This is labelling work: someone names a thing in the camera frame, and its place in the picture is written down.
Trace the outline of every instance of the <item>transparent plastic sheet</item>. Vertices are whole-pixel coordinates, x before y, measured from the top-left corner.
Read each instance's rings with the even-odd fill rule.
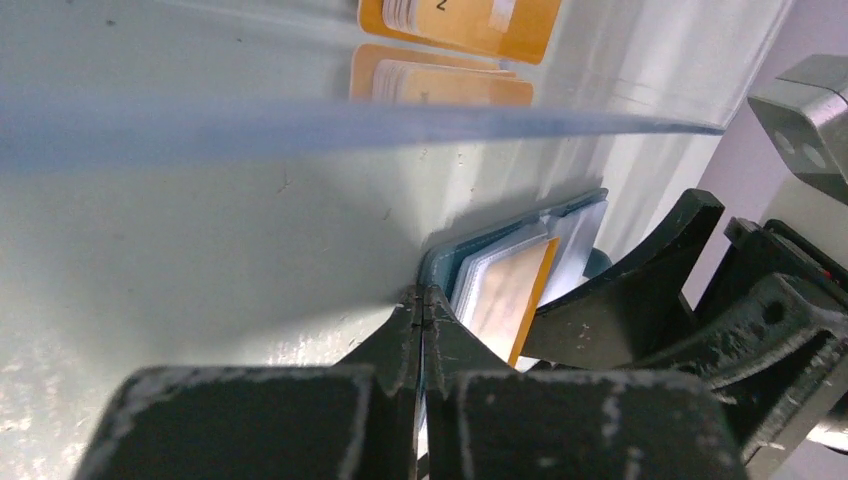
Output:
[[[722,132],[697,123],[567,109],[47,98],[0,94],[4,168],[161,164],[425,142]]]

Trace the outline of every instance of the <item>white surface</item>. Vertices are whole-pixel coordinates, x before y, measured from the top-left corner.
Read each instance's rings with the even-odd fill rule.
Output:
[[[0,86],[343,99],[355,4],[19,0]],[[789,2],[564,2],[536,102],[726,124]],[[214,165],[0,176],[0,478],[71,472],[108,394],[156,363],[331,363],[387,316],[428,246],[610,189],[629,251],[717,139],[418,145]]]

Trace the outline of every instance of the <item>scratch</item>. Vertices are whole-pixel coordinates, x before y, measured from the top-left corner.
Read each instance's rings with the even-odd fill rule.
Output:
[[[289,188],[289,185],[291,185],[289,174],[286,172],[286,166],[283,165],[283,186],[277,189],[277,193],[283,193],[283,190]]]
[[[636,480],[642,470],[639,461],[645,456],[637,447],[627,449],[627,465],[624,470],[624,480]]]

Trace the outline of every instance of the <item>screw hole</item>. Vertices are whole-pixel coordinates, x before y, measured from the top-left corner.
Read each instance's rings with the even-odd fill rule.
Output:
[[[766,322],[766,325],[774,325],[783,320],[784,313],[785,310],[782,303],[772,302],[766,305],[766,308],[763,310],[763,320]]]
[[[827,168],[827,161],[825,161],[822,154],[816,150],[812,145],[805,143],[801,145],[801,150],[804,151],[804,155],[813,162],[813,164],[819,168]]]
[[[780,148],[782,148],[786,153],[789,155],[795,155],[795,147],[792,146],[792,142],[786,138],[786,135],[775,130],[774,141],[777,142],[777,145],[780,146]]]

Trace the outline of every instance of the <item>stack of cards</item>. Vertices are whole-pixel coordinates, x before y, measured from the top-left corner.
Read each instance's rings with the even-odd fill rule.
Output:
[[[433,248],[418,281],[442,287],[463,325],[504,361],[526,369],[535,360],[519,363],[519,354],[536,308],[579,284],[605,198],[606,190],[596,190]]]
[[[560,0],[360,0],[365,31],[540,63]]]

